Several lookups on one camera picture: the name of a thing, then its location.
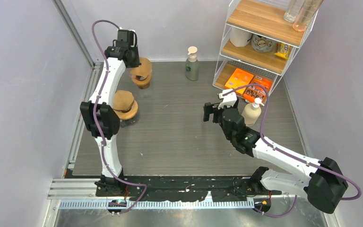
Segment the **small wooden ring holder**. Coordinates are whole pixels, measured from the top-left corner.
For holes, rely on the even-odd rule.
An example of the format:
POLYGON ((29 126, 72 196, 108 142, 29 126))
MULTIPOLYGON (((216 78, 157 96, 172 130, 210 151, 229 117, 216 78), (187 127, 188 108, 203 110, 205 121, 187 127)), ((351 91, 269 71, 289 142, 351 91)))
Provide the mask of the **small wooden ring holder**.
POLYGON ((151 82, 151 79, 152 79, 152 76, 151 75, 148 75, 146 78, 142 79, 142 80, 139 80, 138 77, 136 75, 132 75, 131 77, 132 79, 132 82, 136 85, 136 86, 143 86, 143 85, 146 85, 146 84, 150 84, 151 82))

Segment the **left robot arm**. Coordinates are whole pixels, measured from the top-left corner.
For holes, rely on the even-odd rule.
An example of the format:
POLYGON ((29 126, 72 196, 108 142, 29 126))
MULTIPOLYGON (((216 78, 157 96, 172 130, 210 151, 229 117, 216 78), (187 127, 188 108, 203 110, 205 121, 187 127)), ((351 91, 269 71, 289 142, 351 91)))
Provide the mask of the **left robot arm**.
POLYGON ((102 173, 96 185, 115 196, 125 192, 128 182, 124 180, 116 145, 121 121, 112 105, 124 71, 139 65, 135 31, 120 29, 113 46, 109 46, 104 52, 104 69, 96 89, 88 101, 80 104, 86 129, 91 132, 100 149, 102 173))

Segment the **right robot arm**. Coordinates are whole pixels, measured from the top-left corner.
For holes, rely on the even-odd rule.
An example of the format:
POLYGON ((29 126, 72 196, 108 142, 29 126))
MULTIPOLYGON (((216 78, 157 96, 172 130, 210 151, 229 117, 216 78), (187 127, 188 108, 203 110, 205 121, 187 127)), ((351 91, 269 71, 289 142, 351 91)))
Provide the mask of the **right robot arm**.
POLYGON ((244 124, 237 105, 220 107, 220 103, 205 103, 203 120, 213 115, 213 122, 220 125, 225 138, 242 154, 268 161, 286 173, 268 167, 259 167, 252 175, 251 189, 257 194, 265 191, 282 191, 307 201, 318 210, 334 213, 348 189, 338 163, 326 157, 310 158, 286 149, 267 137, 261 136, 244 124))

